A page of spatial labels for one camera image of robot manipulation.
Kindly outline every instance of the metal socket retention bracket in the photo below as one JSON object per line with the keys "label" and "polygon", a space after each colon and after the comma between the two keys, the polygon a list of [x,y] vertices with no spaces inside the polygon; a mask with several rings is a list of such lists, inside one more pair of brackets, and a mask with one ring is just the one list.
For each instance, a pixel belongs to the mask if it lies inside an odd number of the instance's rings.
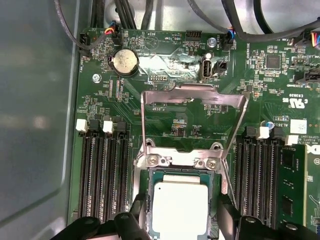
{"label": "metal socket retention bracket", "polygon": [[[142,152],[140,151],[137,156],[137,167],[168,167],[172,164],[193,166],[199,169],[219,170],[220,163],[227,157],[244,118],[249,97],[250,93],[248,92],[243,92],[241,95],[219,94],[211,84],[183,84],[175,86],[171,91],[143,91],[141,93]],[[227,138],[226,148],[216,150],[211,147],[210,149],[194,149],[191,152],[179,152],[176,148],[156,147],[154,142],[147,141],[145,105],[153,103],[181,104],[193,99],[200,99],[202,104],[206,105],[232,106],[240,111]]]}

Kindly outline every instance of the black memory slot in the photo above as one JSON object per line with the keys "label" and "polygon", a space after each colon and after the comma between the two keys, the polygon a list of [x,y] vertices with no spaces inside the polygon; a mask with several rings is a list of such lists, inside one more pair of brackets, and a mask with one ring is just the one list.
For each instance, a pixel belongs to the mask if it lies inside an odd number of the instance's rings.
{"label": "black memory slot", "polygon": [[248,163],[248,183],[247,183],[247,215],[253,215],[253,206],[254,206],[254,174],[255,174],[255,152],[256,145],[250,143],[249,145],[249,163]]}
{"label": "black memory slot", "polygon": [[106,138],[104,152],[105,177],[103,177],[103,179],[106,184],[103,203],[103,221],[105,222],[110,219],[114,212],[117,140],[112,137]]}
{"label": "black memory slot", "polygon": [[90,216],[90,208],[91,208],[91,202],[90,202],[90,190],[91,190],[91,155],[92,155],[92,142],[94,140],[93,137],[89,137],[90,142],[86,146],[85,151],[85,172],[84,172],[84,184],[83,184],[83,207],[82,207],[82,214],[83,216]]}
{"label": "black memory slot", "polygon": [[267,146],[266,167],[265,167],[265,205],[264,219],[265,224],[270,226],[271,223],[271,204],[272,204],[272,189],[273,189],[273,173],[272,166],[274,161],[274,146],[270,143]]}
{"label": "black memory slot", "polygon": [[266,207],[266,169],[267,169],[267,156],[268,156],[268,146],[261,141],[261,168],[260,168],[260,198],[259,198],[259,215],[258,218],[265,223],[265,207]]}
{"label": "black memory slot", "polygon": [[103,164],[104,164],[104,138],[98,137],[96,143],[96,165],[95,165],[95,198],[94,216],[101,219],[102,200],[103,200]]}
{"label": "black memory slot", "polygon": [[242,147],[242,164],[241,164],[241,193],[240,193],[240,211],[242,215],[247,215],[247,193],[248,193],[248,164],[249,164],[249,143],[244,141]]}
{"label": "black memory slot", "polygon": [[125,135],[119,136],[119,191],[117,194],[117,212],[125,211],[127,199],[127,181],[128,181],[128,139]]}
{"label": "black memory slot", "polygon": [[90,150],[91,138],[84,136],[82,139],[82,154],[81,154],[81,172],[80,172],[80,190],[79,190],[79,205],[78,205],[78,216],[79,218],[85,216],[85,192],[88,179],[86,178],[86,173],[89,171],[87,169],[87,151]]}
{"label": "black memory slot", "polygon": [[254,164],[253,164],[253,206],[252,212],[254,217],[259,216],[260,212],[260,184],[261,184],[261,152],[262,146],[256,141],[255,149],[254,149]]}
{"label": "black memory slot", "polygon": [[242,143],[236,145],[235,166],[234,166],[234,192],[237,208],[240,207],[240,192],[241,192],[241,164],[243,161],[242,156]]}
{"label": "black memory slot", "polygon": [[280,146],[275,144],[273,149],[272,163],[272,202],[271,202],[271,220],[270,227],[276,229],[277,224],[277,197],[278,197],[278,171],[280,160]]}

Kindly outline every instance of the green circuit board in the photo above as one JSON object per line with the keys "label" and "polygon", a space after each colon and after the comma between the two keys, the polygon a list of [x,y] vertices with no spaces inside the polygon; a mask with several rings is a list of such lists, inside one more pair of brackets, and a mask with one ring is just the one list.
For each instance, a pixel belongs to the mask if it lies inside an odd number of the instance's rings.
{"label": "green circuit board", "polygon": [[[93,41],[103,29],[89,28],[85,33]],[[123,210],[128,210],[132,202],[133,159],[142,145],[141,92],[170,91],[175,85],[185,83],[210,84],[220,94],[250,92],[239,134],[246,126],[258,128],[262,121],[267,121],[282,128],[286,135],[299,135],[298,143],[306,145],[307,153],[306,165],[300,169],[304,172],[304,182],[295,183],[293,179],[290,184],[293,184],[292,189],[295,184],[299,188],[306,187],[304,193],[294,197],[293,206],[296,208],[295,204],[300,204],[302,208],[304,203],[303,220],[299,217],[298,222],[316,231],[316,220],[320,219],[320,84],[298,84],[294,79],[297,74],[319,67],[319,51],[294,47],[290,39],[246,43],[237,38],[231,49],[224,51],[223,36],[214,33],[202,33],[199,41],[186,41],[185,32],[172,31],[122,30],[121,37],[123,47],[138,55],[138,74],[119,77],[114,72],[108,58],[118,48],[107,37],[91,51],[91,57],[80,59],[76,119],[86,119],[89,125],[92,120],[102,124],[105,117],[127,123],[128,161]],[[207,45],[208,38],[212,37],[217,40],[214,48]],[[206,53],[213,55],[212,66],[225,62],[227,70],[222,75],[200,80],[200,61]],[[93,82],[95,74],[101,78],[99,83]],[[179,151],[209,149],[213,142],[226,143],[237,114],[232,107],[202,105],[197,99],[182,104],[154,103],[145,106],[146,137],[153,139],[156,146],[175,147]],[[83,138],[76,132],[69,223],[77,217],[79,207],[82,149]],[[232,179],[234,155],[235,149],[231,149],[227,158]]]}

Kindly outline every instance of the white slot latch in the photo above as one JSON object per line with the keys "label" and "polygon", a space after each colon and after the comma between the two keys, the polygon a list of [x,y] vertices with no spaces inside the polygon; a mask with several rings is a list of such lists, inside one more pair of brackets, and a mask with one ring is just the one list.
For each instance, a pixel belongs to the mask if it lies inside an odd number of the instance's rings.
{"label": "white slot latch", "polygon": [[258,131],[255,135],[256,139],[268,139],[270,137],[269,135],[269,127],[267,126],[260,126],[258,128]]}
{"label": "white slot latch", "polygon": [[77,119],[75,129],[79,132],[86,133],[88,131],[88,124],[86,119]]}
{"label": "white slot latch", "polygon": [[103,121],[102,130],[107,134],[112,134],[114,132],[114,123],[112,121]]}
{"label": "white slot latch", "polygon": [[292,146],[298,144],[299,135],[287,135],[284,139],[284,145]]}

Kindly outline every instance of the sticker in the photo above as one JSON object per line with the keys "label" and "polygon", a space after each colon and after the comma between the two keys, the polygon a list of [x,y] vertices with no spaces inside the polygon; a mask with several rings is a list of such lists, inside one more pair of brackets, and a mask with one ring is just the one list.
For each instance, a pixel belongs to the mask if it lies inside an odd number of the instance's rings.
{"label": "sticker", "polygon": [[307,134],[307,120],[291,119],[290,133],[291,134]]}

